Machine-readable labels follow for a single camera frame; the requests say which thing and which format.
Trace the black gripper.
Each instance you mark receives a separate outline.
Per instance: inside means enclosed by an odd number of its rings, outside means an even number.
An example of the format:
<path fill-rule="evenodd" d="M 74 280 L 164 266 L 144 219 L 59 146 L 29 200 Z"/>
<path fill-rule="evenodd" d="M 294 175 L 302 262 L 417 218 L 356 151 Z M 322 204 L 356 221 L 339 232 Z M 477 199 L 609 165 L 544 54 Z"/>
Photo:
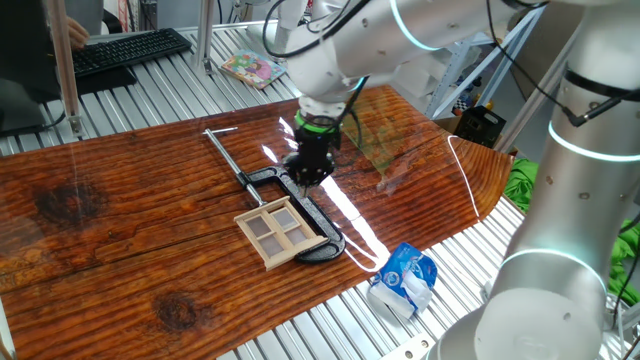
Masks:
<path fill-rule="evenodd" d="M 284 157 L 284 167 L 297 184 L 300 194 L 306 196 L 308 188 L 318 186 L 334 172 L 332 150 L 340 149 L 341 134 L 335 130 L 315 132 L 298 128 L 294 137 L 298 144 L 297 152 Z M 303 169 L 307 169 L 307 184 L 302 178 Z"/>

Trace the person's bare hand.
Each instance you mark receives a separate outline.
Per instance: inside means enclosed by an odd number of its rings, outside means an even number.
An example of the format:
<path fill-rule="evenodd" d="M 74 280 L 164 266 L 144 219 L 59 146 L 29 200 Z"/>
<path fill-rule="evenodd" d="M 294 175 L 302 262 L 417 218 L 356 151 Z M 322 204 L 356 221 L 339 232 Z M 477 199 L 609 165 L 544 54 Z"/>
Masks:
<path fill-rule="evenodd" d="M 86 44 L 90 38 L 90 34 L 88 31 L 82 27 L 76 20 L 71 17 L 68 17 L 67 20 L 67 29 L 70 38 L 70 44 L 72 49 L 81 49 Z"/>

